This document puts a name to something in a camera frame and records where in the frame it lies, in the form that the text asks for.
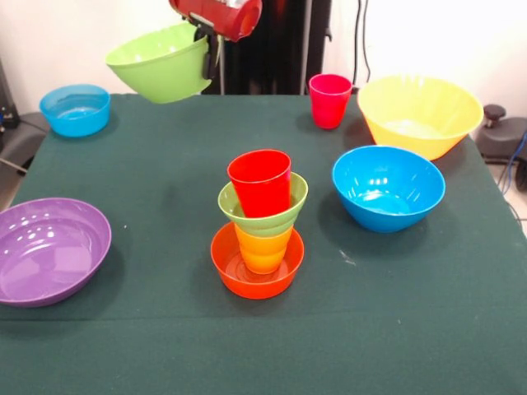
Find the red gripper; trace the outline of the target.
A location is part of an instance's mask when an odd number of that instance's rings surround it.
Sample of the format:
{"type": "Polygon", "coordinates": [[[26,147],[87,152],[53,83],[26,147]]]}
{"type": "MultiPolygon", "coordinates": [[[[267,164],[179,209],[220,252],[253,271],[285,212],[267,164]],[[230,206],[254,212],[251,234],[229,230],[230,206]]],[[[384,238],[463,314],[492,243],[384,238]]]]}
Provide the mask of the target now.
{"type": "Polygon", "coordinates": [[[216,75],[222,41],[217,35],[237,42],[252,34],[259,22],[263,2],[170,0],[171,7],[185,20],[197,26],[194,41],[206,37],[208,50],[203,59],[203,78],[212,80],[216,75]]]}

